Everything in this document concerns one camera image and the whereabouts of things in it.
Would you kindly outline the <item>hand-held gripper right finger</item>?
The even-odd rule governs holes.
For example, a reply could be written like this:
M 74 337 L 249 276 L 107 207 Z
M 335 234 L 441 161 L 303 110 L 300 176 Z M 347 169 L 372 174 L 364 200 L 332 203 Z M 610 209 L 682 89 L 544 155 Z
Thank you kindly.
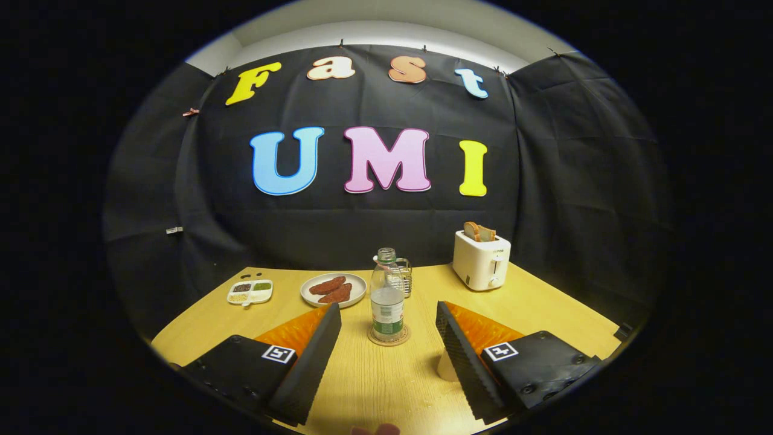
M 541 407 L 601 364 L 549 331 L 524 335 L 447 301 L 437 303 L 436 328 L 473 416 L 486 424 Z

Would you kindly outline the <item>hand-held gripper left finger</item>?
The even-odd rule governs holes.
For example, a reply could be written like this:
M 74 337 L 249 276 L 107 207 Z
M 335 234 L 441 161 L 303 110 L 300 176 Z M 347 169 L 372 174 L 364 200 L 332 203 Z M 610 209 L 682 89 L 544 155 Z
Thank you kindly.
M 326 304 L 258 338 L 231 335 L 179 373 L 252 416 L 304 425 L 340 328 L 339 304 Z

